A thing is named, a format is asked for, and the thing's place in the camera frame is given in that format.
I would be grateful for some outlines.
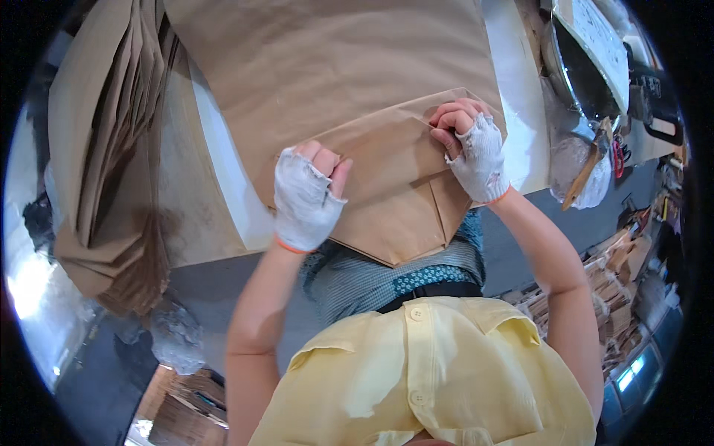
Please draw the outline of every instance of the table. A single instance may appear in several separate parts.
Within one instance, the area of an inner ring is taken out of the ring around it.
[[[535,0],[482,0],[508,137],[506,173],[521,193],[548,187],[550,149],[540,88],[543,21]],[[265,250],[271,217],[245,179],[218,107],[198,68],[179,49],[168,74],[159,205],[172,268]],[[674,146],[633,126],[631,162]]]

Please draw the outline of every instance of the stack of paper bags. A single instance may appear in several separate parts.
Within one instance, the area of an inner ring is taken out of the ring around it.
[[[50,161],[64,215],[54,253],[85,297],[118,314],[147,313],[168,283],[154,116],[175,43],[161,2],[99,0],[50,88]]]

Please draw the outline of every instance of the gray floor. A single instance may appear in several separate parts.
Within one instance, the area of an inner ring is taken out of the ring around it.
[[[538,206],[570,239],[575,249],[583,253],[615,233],[617,219],[623,211],[623,200],[632,193],[638,208],[650,204],[656,193],[657,160],[636,167],[620,185],[614,181],[603,202],[596,208],[560,211],[560,204],[546,189],[529,194]],[[533,282],[526,259],[506,227],[488,209],[482,215],[484,256],[486,259],[486,296],[521,289]],[[255,268],[259,255],[221,260],[179,268],[171,272],[168,293],[174,296],[196,317],[204,329],[204,349],[208,366],[223,374],[223,351],[226,331],[238,294]],[[312,304],[296,290],[291,301],[283,340],[278,347],[281,372],[291,356],[320,330]]]

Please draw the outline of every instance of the light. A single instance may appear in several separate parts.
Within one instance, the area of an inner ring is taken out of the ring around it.
[[[642,366],[645,364],[645,356],[640,355],[639,358],[635,360],[634,363],[630,366],[632,368],[632,371],[637,375],[640,370],[642,370]]]
[[[624,389],[627,388],[627,386],[630,385],[632,380],[635,378],[635,375],[637,375],[640,370],[642,370],[642,367],[645,365],[645,354],[643,353],[642,355],[638,356],[638,358],[635,360],[635,362],[630,365],[630,367],[625,370],[625,372],[620,375],[618,378],[618,389],[620,391],[624,391]]]
[[[14,278],[7,278],[15,311],[20,320],[32,316],[37,311],[55,268],[57,268],[56,263],[50,265],[46,256],[34,253],[20,265]]]
[[[618,389],[620,389],[621,392],[624,391],[627,386],[630,385],[634,377],[635,373],[633,373],[633,371],[628,368],[627,371],[623,373],[622,376],[620,376],[620,378],[618,379]]]

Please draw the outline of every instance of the person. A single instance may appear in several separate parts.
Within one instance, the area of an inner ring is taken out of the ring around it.
[[[482,283],[473,286],[483,279],[476,265],[481,260],[472,261],[453,280],[438,271],[412,274],[412,279],[436,282],[418,285],[412,280],[421,292],[398,296],[394,305],[370,300],[370,293],[393,298],[385,290],[397,293],[395,284],[404,284],[397,279],[420,270],[386,274],[383,286],[362,270],[379,274],[379,268],[390,268],[366,258],[353,263],[356,253],[314,252],[346,202],[342,192],[352,161],[341,160],[316,141],[287,148],[276,165],[276,238],[243,289],[228,331],[230,444],[595,442],[603,375],[590,286],[578,254],[510,186],[503,172],[501,133],[484,103],[460,99],[443,104],[431,124],[431,135],[446,147],[454,176],[475,202],[486,204],[503,221],[548,294],[547,342],[512,305],[474,297],[481,296]],[[467,232],[465,228],[461,248],[472,245]],[[318,260],[308,265],[302,280],[311,280],[307,288],[312,291],[334,294],[316,301],[321,319],[330,325],[293,356],[281,378],[276,345],[293,285],[311,252]],[[460,269],[444,257],[431,263],[441,270]],[[315,264],[333,272],[320,277]],[[343,266],[362,275],[347,288],[342,282],[349,277],[337,274]],[[354,291],[359,283],[363,290]],[[340,299],[342,292],[351,293],[350,298]],[[368,303],[351,305],[354,299]],[[348,304],[330,306],[331,300]]]

